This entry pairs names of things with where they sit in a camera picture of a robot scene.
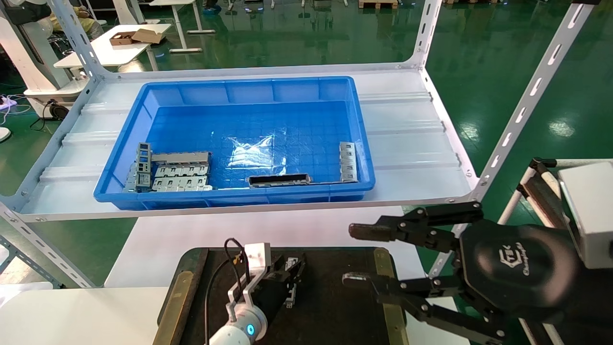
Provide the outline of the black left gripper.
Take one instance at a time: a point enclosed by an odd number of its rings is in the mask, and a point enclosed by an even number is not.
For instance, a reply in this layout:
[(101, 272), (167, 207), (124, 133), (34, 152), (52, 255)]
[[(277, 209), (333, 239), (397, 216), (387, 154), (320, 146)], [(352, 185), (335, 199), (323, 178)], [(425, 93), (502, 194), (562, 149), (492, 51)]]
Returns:
[(306, 255), (303, 253), (294, 265), (294, 282), (288, 282), (285, 262), (285, 258), (276, 258), (271, 267), (271, 277), (260, 280), (251, 294), (252, 303), (263, 312), (268, 326), (284, 307), (291, 289), (302, 282), (307, 264)]

